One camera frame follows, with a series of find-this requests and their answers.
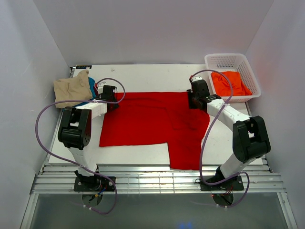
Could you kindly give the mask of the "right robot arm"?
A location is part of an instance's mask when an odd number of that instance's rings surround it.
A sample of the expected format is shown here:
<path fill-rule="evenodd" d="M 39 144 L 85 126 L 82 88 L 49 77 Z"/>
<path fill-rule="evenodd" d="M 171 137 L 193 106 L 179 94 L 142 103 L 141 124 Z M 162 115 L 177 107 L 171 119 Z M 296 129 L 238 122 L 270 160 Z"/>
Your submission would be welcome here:
<path fill-rule="evenodd" d="M 220 186 L 239 176 L 243 169 L 271 150 L 271 145 L 264 119 L 260 116 L 249 116 L 231 107 L 220 96 L 209 93 L 205 80 L 195 77 L 190 81 L 187 90 L 189 107 L 200 109 L 227 126 L 233 133 L 231 156 L 219 166 L 213 177 L 205 180 L 205 186 Z"/>

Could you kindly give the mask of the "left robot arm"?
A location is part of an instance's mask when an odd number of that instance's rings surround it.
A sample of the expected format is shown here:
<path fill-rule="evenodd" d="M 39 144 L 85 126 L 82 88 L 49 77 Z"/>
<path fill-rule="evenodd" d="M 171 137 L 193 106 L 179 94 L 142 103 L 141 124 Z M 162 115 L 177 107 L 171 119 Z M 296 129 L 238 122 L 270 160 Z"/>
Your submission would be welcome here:
<path fill-rule="evenodd" d="M 79 165 L 75 171 L 77 178 L 89 189 L 97 188 L 101 180 L 100 176 L 85 169 L 98 172 L 98 166 L 85 151 L 91 140 L 92 119 L 119 107 L 116 98 L 117 87 L 102 83 L 97 91 L 99 94 L 93 103 L 64 108 L 58 131 L 59 142 L 68 148 Z"/>

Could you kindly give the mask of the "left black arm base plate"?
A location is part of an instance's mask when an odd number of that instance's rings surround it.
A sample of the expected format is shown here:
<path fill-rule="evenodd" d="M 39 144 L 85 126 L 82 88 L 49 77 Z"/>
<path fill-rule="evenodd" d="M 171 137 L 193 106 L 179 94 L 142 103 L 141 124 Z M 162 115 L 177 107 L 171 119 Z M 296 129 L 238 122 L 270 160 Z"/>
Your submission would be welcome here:
<path fill-rule="evenodd" d="M 104 191 L 112 192 L 114 191 L 114 183 L 116 177 L 110 177 L 110 180 L 104 177 L 76 177 L 73 191 L 76 192 L 99 192 L 104 189 Z"/>

